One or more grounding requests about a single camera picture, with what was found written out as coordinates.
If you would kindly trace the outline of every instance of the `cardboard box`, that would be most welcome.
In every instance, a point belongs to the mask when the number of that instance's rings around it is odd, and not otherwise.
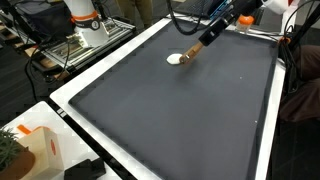
[[[39,128],[20,138],[18,142],[36,157],[35,164],[23,180],[52,179],[64,171],[57,135],[46,128]]]

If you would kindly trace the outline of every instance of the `white puck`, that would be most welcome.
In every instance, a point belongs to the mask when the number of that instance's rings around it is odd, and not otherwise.
[[[180,64],[180,57],[182,56],[182,54],[171,54],[168,58],[167,58],[167,62],[169,64],[172,65],[177,65]]]

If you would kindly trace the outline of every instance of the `person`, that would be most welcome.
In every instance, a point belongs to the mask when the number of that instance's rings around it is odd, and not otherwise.
[[[152,0],[116,0],[123,16],[135,24],[135,8],[137,7],[144,29],[152,26]]]
[[[320,46],[298,47],[293,57],[305,83],[280,103],[279,119],[298,122],[320,118]]]

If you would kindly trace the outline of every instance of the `wooden stick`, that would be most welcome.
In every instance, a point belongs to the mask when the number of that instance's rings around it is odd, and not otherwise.
[[[179,59],[181,64],[187,64],[192,61],[195,56],[200,52],[202,49],[203,44],[198,42],[196,45],[192,46],[187,52],[185,52]]]

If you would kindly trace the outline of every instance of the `green plant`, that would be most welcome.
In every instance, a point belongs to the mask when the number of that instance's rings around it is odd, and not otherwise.
[[[21,151],[16,139],[12,129],[0,129],[0,172],[6,169]]]

